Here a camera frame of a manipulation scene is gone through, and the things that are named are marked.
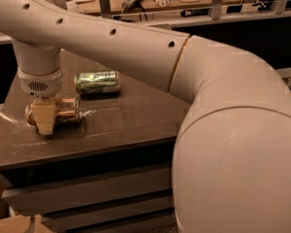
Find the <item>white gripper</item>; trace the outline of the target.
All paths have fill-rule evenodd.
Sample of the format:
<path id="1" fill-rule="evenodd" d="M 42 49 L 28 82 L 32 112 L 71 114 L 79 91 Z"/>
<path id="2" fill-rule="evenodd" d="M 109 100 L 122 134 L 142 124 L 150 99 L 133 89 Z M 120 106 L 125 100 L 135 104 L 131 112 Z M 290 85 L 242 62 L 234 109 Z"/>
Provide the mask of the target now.
<path id="1" fill-rule="evenodd" d="M 17 75 L 22 90 L 37 97 L 53 97 L 61 88 L 60 69 L 47 75 L 26 74 L 17 69 Z M 31 111 L 39 133 L 51 135 L 55 123 L 55 104 L 48 99 L 36 98 L 31 104 Z"/>

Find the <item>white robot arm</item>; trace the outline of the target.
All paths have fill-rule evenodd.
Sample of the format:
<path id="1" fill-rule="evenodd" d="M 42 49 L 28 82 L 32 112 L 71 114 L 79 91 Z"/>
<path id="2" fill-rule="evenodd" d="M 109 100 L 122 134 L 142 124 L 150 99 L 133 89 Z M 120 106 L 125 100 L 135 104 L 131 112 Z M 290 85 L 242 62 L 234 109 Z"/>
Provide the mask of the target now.
<path id="1" fill-rule="evenodd" d="M 291 233 L 291 91 L 253 53 L 199 36 L 75 14 L 65 0 L 0 0 L 38 128 L 54 126 L 68 50 L 189 103 L 173 191 L 179 233 Z"/>

